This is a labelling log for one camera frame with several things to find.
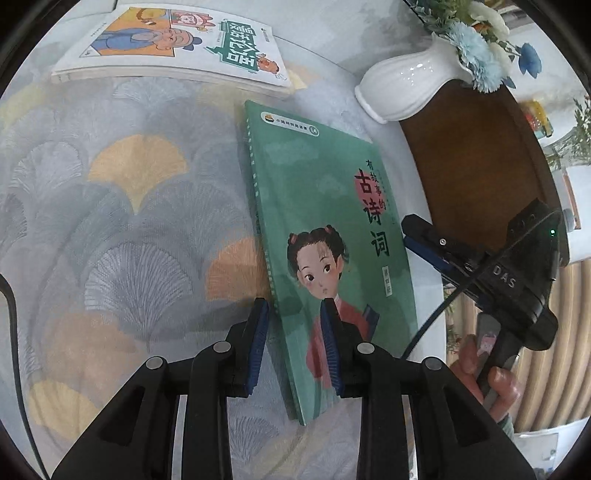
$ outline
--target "book cover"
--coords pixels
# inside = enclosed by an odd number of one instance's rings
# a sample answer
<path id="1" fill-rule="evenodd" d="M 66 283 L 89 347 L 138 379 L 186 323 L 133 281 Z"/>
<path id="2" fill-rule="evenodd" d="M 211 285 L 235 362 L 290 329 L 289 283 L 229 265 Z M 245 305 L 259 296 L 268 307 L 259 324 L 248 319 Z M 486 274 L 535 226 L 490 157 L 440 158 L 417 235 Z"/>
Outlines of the book cover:
<path id="1" fill-rule="evenodd" d="M 191 69 L 291 86 L 271 27 L 182 5 L 117 7 L 68 51 L 53 77 L 66 81 L 72 71 L 101 67 Z"/>
<path id="2" fill-rule="evenodd" d="M 365 340 L 402 354 L 417 330 L 408 257 L 377 148 L 246 103 L 258 224 L 300 421 L 336 401 L 320 302 Z"/>

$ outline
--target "white container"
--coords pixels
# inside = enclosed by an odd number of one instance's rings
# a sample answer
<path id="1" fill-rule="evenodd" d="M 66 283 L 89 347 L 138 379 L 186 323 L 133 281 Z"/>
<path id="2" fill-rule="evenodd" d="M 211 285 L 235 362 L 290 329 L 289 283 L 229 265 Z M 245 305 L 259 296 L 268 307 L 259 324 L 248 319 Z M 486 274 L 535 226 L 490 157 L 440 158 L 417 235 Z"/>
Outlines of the white container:
<path id="1" fill-rule="evenodd" d="M 433 34 L 428 50 L 371 67 L 355 87 L 355 97 L 371 118 L 385 124 L 413 116 L 453 79 L 471 84 L 472 72 L 460 63 L 449 41 Z"/>

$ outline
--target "blue robe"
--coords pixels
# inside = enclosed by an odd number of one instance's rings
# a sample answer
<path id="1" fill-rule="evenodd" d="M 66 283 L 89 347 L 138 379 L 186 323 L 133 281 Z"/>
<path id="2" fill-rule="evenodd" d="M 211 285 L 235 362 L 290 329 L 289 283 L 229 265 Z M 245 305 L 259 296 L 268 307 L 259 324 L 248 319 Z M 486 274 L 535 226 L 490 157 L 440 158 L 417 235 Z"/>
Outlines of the blue robe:
<path id="1" fill-rule="evenodd" d="M 135 50 L 136 48 L 154 45 L 151 40 L 136 40 L 133 35 L 151 32 L 149 28 L 125 28 L 123 30 L 105 31 L 92 43 L 95 50 Z"/>

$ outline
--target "vase base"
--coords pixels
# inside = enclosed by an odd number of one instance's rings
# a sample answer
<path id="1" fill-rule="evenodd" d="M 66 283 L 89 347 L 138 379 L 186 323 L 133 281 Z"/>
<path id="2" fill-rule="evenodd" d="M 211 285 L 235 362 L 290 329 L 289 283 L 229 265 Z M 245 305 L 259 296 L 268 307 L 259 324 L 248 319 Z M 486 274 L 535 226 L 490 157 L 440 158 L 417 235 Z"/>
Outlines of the vase base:
<path id="1" fill-rule="evenodd" d="M 365 99 L 363 98 L 363 93 L 361 93 L 361 89 L 359 88 L 359 85 L 355 87 L 355 98 L 357 99 L 363 110 L 365 110 L 365 113 L 367 113 L 371 118 L 377 121 L 377 123 L 382 125 L 388 123 L 387 120 L 384 120 L 382 117 L 380 117 L 375 112 L 375 110 L 371 108 L 371 106 L 369 106 L 369 104 L 365 101 Z"/>

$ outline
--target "artificial flower bouquet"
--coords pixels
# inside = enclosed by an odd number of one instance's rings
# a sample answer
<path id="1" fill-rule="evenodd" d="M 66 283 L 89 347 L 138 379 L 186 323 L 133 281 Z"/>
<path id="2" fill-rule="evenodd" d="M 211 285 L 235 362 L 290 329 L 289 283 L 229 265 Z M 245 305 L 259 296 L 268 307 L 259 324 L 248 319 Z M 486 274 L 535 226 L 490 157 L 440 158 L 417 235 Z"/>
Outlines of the artificial flower bouquet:
<path id="1" fill-rule="evenodd" d="M 511 67 L 519 59 L 523 75 L 537 78 L 540 57 L 529 43 L 521 47 L 509 41 L 509 28 L 496 10 L 472 0 L 411 0 L 411 8 L 426 28 L 457 48 L 460 62 L 470 69 L 474 89 L 498 90 L 501 83 L 515 88 Z"/>

